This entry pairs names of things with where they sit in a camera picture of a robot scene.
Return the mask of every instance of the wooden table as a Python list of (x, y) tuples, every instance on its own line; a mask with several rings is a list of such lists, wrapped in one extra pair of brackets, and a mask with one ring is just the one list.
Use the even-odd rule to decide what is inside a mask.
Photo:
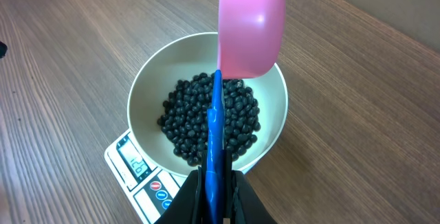
[[(218, 0), (0, 0), (0, 223), (139, 223), (103, 158), (138, 69)], [(289, 115), (247, 175), (279, 223), (440, 221), (440, 55), (343, 0), (287, 0)]]

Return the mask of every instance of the kitchen scale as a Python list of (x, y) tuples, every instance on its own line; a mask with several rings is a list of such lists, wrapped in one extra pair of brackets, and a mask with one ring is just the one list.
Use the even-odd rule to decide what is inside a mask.
[(105, 150), (104, 158), (141, 221), (150, 224), (165, 212), (186, 177), (157, 167), (133, 141), (132, 132), (125, 131)]

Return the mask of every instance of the pile of black beans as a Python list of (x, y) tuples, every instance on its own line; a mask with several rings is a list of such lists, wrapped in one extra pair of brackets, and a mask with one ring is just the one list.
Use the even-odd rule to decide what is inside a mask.
[[(208, 116), (211, 107), (214, 74), (193, 76), (191, 81), (179, 80), (168, 99), (163, 102), (165, 114), (158, 120), (162, 132), (175, 145), (174, 154), (181, 156), (190, 166), (201, 164), (203, 151), (208, 149)], [(232, 151), (232, 159), (244, 155), (257, 141), (254, 131), (259, 131), (258, 101), (252, 88), (243, 80), (224, 80), (225, 100), (224, 141)]]

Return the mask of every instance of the white bowl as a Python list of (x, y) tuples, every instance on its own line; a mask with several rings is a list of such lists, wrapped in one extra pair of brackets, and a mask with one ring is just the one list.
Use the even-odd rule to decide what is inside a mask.
[[(217, 33), (206, 32), (178, 39), (161, 48), (137, 74), (131, 86), (127, 114), (129, 126), (142, 152), (160, 168), (179, 176), (188, 176), (196, 167), (189, 166), (173, 154), (174, 144), (157, 125), (164, 113), (162, 103), (175, 90), (180, 79), (195, 74), (213, 73), (217, 69)], [(261, 130), (258, 141), (232, 164), (233, 170), (247, 171), (269, 149), (283, 129), (287, 115), (287, 87), (283, 75), (274, 65), (264, 76), (244, 80), (253, 88), (258, 100)]]

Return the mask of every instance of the white scale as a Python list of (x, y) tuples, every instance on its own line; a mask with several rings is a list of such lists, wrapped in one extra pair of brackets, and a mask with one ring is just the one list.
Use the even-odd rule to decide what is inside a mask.
[(165, 212), (186, 178), (158, 168), (133, 141), (132, 132), (125, 131), (105, 150), (104, 158), (137, 215), (150, 224)]

